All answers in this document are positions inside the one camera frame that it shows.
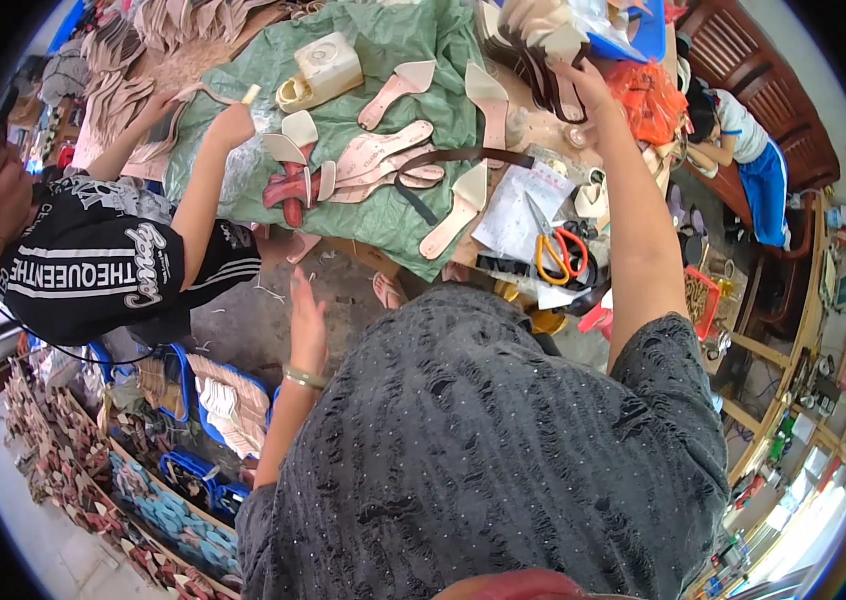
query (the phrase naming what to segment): brown leather strip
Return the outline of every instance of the brown leather strip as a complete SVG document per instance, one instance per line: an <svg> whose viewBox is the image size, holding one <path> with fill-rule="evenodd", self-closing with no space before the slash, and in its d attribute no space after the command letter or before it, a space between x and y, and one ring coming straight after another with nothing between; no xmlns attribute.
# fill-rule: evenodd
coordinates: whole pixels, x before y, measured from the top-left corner
<svg viewBox="0 0 846 600"><path fill-rule="evenodd" d="M410 188L405 186L400 180L400 176L407 174L408 171L416 169L425 164L433 164L434 162L456 162L456 161L479 161L482 159L489 159L491 161L500 161L508 164L515 164L526 169L534 168L536 159L527 154L521 154L516 151L498 150L496 148L484 148L483 146L471 146L467 148L456 148L454 150L436 150L428 151L425 154L415 156L405 162L396 172L396 181L394 185L400 195L406 198L416 212L419 213L423 220L431 227L435 227L440 219L430 210L429 206L420 199L417 194L410 191Z"/></svg>

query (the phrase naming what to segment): concrete floor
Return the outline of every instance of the concrete floor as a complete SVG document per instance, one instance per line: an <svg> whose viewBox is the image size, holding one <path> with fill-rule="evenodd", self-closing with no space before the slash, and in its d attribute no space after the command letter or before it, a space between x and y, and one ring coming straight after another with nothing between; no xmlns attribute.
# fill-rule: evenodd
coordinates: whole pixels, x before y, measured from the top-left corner
<svg viewBox="0 0 846 600"><path fill-rule="evenodd" d="M165 590L147 587L123 553L70 522L50 502L33 504L27 481L13 464L19 443L4 447L7 426L0 415L0 517L28 563L33 576L55 600L124 600L167 598Z"/></svg>

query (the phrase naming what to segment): black cable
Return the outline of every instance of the black cable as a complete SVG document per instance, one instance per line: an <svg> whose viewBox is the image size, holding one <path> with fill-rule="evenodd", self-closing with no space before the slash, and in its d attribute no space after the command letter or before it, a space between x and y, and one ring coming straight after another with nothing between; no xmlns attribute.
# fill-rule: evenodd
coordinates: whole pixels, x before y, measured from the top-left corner
<svg viewBox="0 0 846 600"><path fill-rule="evenodd" d="M38 338L38 339L42 339L42 338L40 338L39 334L37 334L35 331L33 331L32 329L30 329L29 327L24 325L23 322L19 318L11 317L7 313L7 311L4 310L3 308L0 308L0 314L3 317L8 318L10 323L15 323L17 325L17 327L19 327L21 330L25 331L29 335L31 335L35 338ZM153 356L153 354L156 351L158 351L160 349L160 345L157 345L152 350L150 350L148 354L144 354L139 358L134 358L133 360L103 361L103 360L93 360L92 358L84 358L83 356L80 356L79 354L73 354L72 352L69 352L68 350L64 350L62 347L56 345L55 343L46 342L46 345L50 346L51 348L55 348L55 349L57 349L57 351L59 351L63 354L66 354L67 356L71 356L72 358L75 358L76 360L81 360L84 363L93 363L94 365L112 365L114 367L117 366L117 365L132 365L134 363L138 363L145 358L150 358L151 356Z"/></svg>

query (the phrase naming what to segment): wall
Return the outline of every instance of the wall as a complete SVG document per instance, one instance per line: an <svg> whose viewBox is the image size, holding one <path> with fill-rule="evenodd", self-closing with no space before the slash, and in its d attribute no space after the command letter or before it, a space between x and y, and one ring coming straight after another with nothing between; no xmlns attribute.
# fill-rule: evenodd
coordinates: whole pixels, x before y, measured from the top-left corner
<svg viewBox="0 0 846 600"><path fill-rule="evenodd" d="M29 46L26 47L26 51L23 55L46 54L47 48L50 47L50 42L54 40L54 37L57 35L57 30L60 28L60 24L63 23L63 19L69 15L73 6L81 1L82 0L61 0L53 12L49 15L49 18L46 19L43 27L36 31L36 35L34 35L33 39L29 42Z"/></svg>
<svg viewBox="0 0 846 600"><path fill-rule="evenodd" d="M737 0L789 64L813 102L839 160L835 204L846 205L846 93L809 31L783 0Z"/></svg>

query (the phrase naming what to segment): orange plastic bag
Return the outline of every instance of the orange plastic bag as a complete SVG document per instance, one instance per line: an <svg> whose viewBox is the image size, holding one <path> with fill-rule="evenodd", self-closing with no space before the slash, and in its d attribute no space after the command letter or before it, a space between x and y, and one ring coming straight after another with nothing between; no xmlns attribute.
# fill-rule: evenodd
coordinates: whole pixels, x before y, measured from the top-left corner
<svg viewBox="0 0 846 600"><path fill-rule="evenodd" d="M656 146L673 141L686 96L658 62L623 60L606 74L606 84L620 101L633 138Z"/></svg>

